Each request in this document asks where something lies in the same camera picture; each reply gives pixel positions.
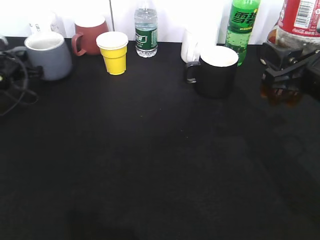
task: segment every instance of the yellow cup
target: yellow cup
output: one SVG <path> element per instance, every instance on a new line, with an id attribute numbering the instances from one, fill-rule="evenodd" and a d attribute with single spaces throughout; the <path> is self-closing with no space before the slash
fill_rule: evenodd
<path id="1" fill-rule="evenodd" d="M 111 75 L 123 74 L 127 69 L 128 36 L 122 32 L 110 31 L 96 38 L 105 67 Z"/>

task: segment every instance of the mug handle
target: mug handle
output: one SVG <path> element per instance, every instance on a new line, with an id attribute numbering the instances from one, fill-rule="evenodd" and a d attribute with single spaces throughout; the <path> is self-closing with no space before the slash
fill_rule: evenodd
<path id="1" fill-rule="evenodd" d="M 200 66 L 199 61 L 191 61 L 185 65 L 185 78 L 188 84 L 196 83 L 197 68 Z"/>
<path id="2" fill-rule="evenodd" d="M 83 36 L 84 34 L 82 32 L 76 33 L 73 37 L 72 37 L 72 50 L 74 52 L 75 55 L 77 56 L 82 56 L 83 54 L 85 54 L 87 51 L 84 49 L 81 49 L 80 51 L 78 51 L 77 49 L 77 45 L 78 45 L 78 40 L 80 40 L 80 38 Z"/>

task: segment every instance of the sprite bottle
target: sprite bottle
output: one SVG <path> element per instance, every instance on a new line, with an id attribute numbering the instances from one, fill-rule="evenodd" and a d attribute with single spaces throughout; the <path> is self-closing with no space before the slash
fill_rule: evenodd
<path id="1" fill-rule="evenodd" d="M 238 66 L 246 58 L 247 45 L 261 0 L 233 0 L 225 46 L 239 56 Z"/>

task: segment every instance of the mug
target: mug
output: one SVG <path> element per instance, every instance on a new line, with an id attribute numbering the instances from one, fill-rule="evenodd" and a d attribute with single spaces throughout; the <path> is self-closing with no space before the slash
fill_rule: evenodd
<path id="1" fill-rule="evenodd" d="M 212 99 L 227 97 L 234 85 L 239 57 L 225 46 L 204 47 L 199 61 L 186 64 L 187 83 L 195 83 L 195 90 Z"/>
<path id="2" fill-rule="evenodd" d="M 100 15 L 82 16 L 74 21 L 74 26 L 76 34 L 71 41 L 74 54 L 77 56 L 82 56 L 85 53 L 99 55 L 100 49 L 96 44 L 96 39 L 100 34 L 109 31 L 105 17 Z"/>
<path id="3" fill-rule="evenodd" d="M 32 34 L 25 41 L 26 52 L 34 67 L 43 68 L 43 79 L 63 79 L 72 70 L 71 54 L 64 37 L 54 31 Z"/>
<path id="4" fill-rule="evenodd" d="M 189 25 L 185 27 L 181 58 L 185 63 L 198 61 L 202 46 L 217 45 L 219 28 L 215 25 L 208 29 L 200 30 L 199 27 Z"/>

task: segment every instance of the black tablecloth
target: black tablecloth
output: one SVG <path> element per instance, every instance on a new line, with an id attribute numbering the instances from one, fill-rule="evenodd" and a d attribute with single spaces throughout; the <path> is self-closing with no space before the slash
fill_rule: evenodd
<path id="1" fill-rule="evenodd" d="M 33 82 L 39 102 L 0 118 L 0 239 L 319 239 L 320 104 L 261 98 L 258 48 L 228 99 L 184 82 L 180 43 Z"/>

